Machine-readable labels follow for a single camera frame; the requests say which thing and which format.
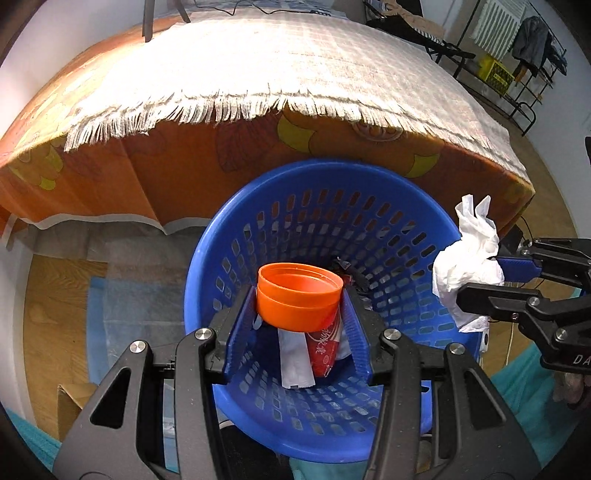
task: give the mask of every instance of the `orange tablecloth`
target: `orange tablecloth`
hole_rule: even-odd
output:
[[[160,19],[162,31],[179,17]],[[503,233],[533,187],[491,160],[396,129],[312,118],[289,110],[253,121],[160,122],[147,135],[64,152],[61,121],[109,68],[143,42],[135,27],[76,57],[23,110],[0,141],[0,233],[19,221],[48,228],[66,219],[136,220],[171,232],[202,223],[258,175],[308,158],[383,166],[429,193],[455,219],[463,195],[492,197]]]

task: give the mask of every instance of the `blue laundry basket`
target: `blue laundry basket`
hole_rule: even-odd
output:
[[[477,356],[480,335],[459,333],[431,293],[435,256],[459,238],[431,197],[384,168],[332,160],[277,168],[228,200],[203,234],[187,277],[186,331],[207,326],[243,283],[256,285],[260,266],[323,266],[336,254],[370,280],[373,308],[386,327],[425,345],[461,342]],[[251,332],[232,381],[214,386],[216,405],[247,435],[278,453],[323,463],[368,458],[381,393],[356,376],[351,357],[313,388],[283,389],[272,327]],[[422,401],[425,432],[431,392]]]

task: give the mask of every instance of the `orange container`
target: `orange container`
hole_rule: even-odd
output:
[[[295,263],[263,265],[256,292],[267,323],[292,332],[318,332],[335,319],[343,280],[323,268]]]

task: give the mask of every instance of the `black chair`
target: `black chair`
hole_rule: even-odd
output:
[[[368,1],[363,0],[365,6],[377,17],[369,20],[366,25],[372,28],[377,28],[395,37],[420,45],[427,50],[427,53],[433,58],[435,63],[441,62],[443,57],[452,59],[457,64],[457,69],[453,73],[453,77],[457,76],[464,68],[466,61],[474,59],[475,54],[464,51],[458,46],[441,40],[433,35],[414,28],[406,23],[406,21],[399,15],[384,15],[382,12],[375,9]],[[398,5],[419,17],[423,16],[423,7],[420,0],[398,0]]]

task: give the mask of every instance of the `white tissue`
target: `white tissue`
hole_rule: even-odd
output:
[[[456,304],[458,289],[469,282],[503,285],[505,276],[495,259],[499,237],[492,220],[486,218],[491,197],[486,196],[474,210],[472,195],[456,206],[462,239],[439,252],[433,264],[433,293],[449,310],[461,332],[484,332],[488,317],[465,313]]]

